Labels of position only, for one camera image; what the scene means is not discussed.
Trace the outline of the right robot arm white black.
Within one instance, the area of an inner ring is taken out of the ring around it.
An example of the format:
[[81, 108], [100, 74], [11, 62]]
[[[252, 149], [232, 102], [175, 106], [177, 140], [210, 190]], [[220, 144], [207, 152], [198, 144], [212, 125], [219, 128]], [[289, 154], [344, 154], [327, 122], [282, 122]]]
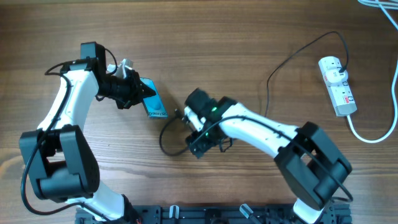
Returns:
[[282, 124], [261, 116], [226, 96], [220, 101], [197, 88], [185, 100], [185, 118], [195, 128], [186, 138], [197, 158], [224, 140], [244, 141], [273, 158], [297, 200], [294, 220], [315, 223], [353, 168], [318, 125]]

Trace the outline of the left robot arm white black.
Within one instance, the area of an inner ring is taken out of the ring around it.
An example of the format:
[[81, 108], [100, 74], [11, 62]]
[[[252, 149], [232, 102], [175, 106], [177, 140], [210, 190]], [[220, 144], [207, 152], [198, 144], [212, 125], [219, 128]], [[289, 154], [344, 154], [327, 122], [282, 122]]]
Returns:
[[142, 218], [123, 194], [100, 180], [100, 169], [83, 129], [93, 100], [110, 98], [128, 109], [157, 93], [147, 86], [132, 63], [117, 63], [107, 71], [108, 49], [97, 42], [80, 45], [80, 58], [49, 68], [60, 77], [53, 105], [34, 131], [22, 133], [19, 148], [25, 168], [21, 199], [36, 215], [53, 215], [80, 207], [103, 223], [141, 223]]

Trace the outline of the blue Galaxy smartphone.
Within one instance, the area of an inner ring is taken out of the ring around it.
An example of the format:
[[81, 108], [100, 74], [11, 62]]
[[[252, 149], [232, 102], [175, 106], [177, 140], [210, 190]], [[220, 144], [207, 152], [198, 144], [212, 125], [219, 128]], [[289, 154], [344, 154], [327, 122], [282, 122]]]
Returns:
[[143, 99], [143, 105], [147, 115], [151, 119], [167, 119], [169, 117], [161, 97], [155, 87], [155, 83], [149, 78], [141, 78], [143, 84], [155, 91], [154, 96]]

